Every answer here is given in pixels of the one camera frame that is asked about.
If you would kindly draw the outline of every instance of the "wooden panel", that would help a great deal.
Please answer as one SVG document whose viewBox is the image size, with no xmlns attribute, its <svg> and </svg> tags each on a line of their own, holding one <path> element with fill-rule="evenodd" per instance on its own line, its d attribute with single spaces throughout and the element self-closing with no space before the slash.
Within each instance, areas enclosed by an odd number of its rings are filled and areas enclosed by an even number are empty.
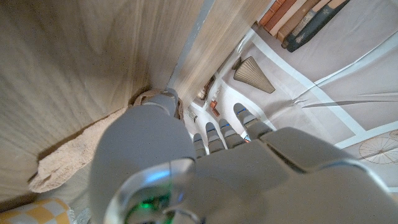
<svg viewBox="0 0 398 224">
<path fill-rule="evenodd" d="M 216 0 L 174 88 L 187 107 L 271 0 Z"/>
<path fill-rule="evenodd" d="M 0 202 L 27 192 L 45 149 L 164 88 L 202 4 L 1 1 Z"/>
</svg>

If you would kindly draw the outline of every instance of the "green led light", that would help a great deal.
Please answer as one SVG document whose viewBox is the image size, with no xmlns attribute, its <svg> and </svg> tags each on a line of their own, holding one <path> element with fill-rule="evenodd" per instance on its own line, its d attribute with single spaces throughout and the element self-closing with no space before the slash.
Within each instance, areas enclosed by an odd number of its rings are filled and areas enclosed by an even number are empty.
<svg viewBox="0 0 398 224">
<path fill-rule="evenodd" d="M 155 209 L 154 205 L 151 203 L 141 203 L 140 204 L 141 208 L 151 208 L 151 209 Z"/>
</svg>

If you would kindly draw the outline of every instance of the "beige towel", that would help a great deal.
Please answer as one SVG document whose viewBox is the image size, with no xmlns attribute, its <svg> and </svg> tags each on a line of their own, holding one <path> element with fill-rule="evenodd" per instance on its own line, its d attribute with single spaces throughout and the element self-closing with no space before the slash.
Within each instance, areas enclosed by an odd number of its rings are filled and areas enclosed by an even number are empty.
<svg viewBox="0 0 398 224">
<path fill-rule="evenodd" d="M 146 98 L 160 93 L 160 90 L 149 90 L 139 95 L 134 106 L 141 105 Z M 182 102 L 178 99 L 178 110 L 175 117 L 183 121 Z M 86 128 L 77 138 L 68 141 L 56 151 L 39 161 L 36 176 L 29 183 L 29 190 L 37 193 L 55 189 L 65 183 L 79 169 L 87 165 L 94 156 L 95 149 L 106 128 L 118 119 L 127 107 L 122 108 L 108 117 L 97 121 Z"/>
</svg>

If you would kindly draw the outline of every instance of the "book spine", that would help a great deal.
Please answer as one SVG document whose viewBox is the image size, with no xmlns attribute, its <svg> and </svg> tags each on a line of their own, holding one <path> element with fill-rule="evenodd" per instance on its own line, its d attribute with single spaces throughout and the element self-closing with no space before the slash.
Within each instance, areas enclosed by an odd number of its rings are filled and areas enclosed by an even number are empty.
<svg viewBox="0 0 398 224">
<path fill-rule="evenodd" d="M 320 0 L 308 0 L 300 9 L 279 29 L 277 38 L 281 43 L 285 40 L 289 33 L 299 24 L 304 16 L 311 10 Z"/>
<path fill-rule="evenodd" d="M 287 50 L 293 52 L 312 39 L 347 3 L 341 3 L 335 9 L 328 5 L 324 6 L 319 13 L 301 30 L 293 42 L 289 43 Z"/>
<path fill-rule="evenodd" d="M 276 0 L 266 14 L 260 19 L 259 25 L 264 27 L 284 2 L 285 0 Z"/>
<path fill-rule="evenodd" d="M 285 40 L 282 43 L 282 47 L 286 48 L 290 43 L 292 43 L 296 38 L 297 34 L 300 33 L 300 31 L 305 27 L 305 25 L 307 25 L 316 14 L 317 12 L 314 12 L 312 9 L 309 10 L 304 16 L 304 18 L 294 28 L 294 30 L 285 38 Z"/>
<path fill-rule="evenodd" d="M 267 24 L 264 26 L 264 29 L 269 32 L 290 9 L 290 7 L 293 6 L 295 2 L 296 0 L 286 0 L 278 9 L 278 11 L 276 11 L 271 19 L 267 22 Z"/>
</svg>

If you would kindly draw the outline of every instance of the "robotic hand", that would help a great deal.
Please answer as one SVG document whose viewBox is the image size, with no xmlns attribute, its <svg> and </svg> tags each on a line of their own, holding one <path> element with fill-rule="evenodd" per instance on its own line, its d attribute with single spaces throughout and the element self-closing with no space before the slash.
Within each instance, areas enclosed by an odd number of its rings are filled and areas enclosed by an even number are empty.
<svg viewBox="0 0 398 224">
<path fill-rule="evenodd" d="M 395 223 L 377 175 L 293 128 L 272 131 L 243 105 L 246 143 L 220 120 L 193 142 L 168 89 L 126 111 L 98 144 L 90 177 L 96 223 Z"/>
</svg>

